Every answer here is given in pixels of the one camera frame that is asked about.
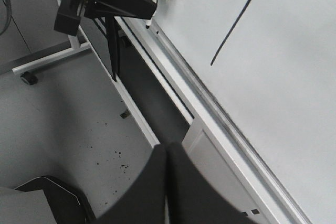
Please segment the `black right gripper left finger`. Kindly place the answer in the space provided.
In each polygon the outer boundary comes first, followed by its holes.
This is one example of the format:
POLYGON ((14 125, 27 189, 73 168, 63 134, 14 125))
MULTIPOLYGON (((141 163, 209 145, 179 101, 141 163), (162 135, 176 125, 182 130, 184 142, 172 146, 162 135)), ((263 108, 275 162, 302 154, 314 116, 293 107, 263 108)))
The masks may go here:
POLYGON ((144 169, 95 223, 165 223, 166 150, 156 145, 144 169))

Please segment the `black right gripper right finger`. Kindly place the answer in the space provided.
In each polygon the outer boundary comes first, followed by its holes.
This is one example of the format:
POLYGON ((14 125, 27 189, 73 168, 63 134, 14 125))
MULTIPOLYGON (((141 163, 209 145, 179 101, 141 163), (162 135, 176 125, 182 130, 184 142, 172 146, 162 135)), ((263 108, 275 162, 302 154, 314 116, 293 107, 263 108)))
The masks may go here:
POLYGON ((182 144, 172 143, 166 152, 170 223, 254 223, 211 186, 182 144))

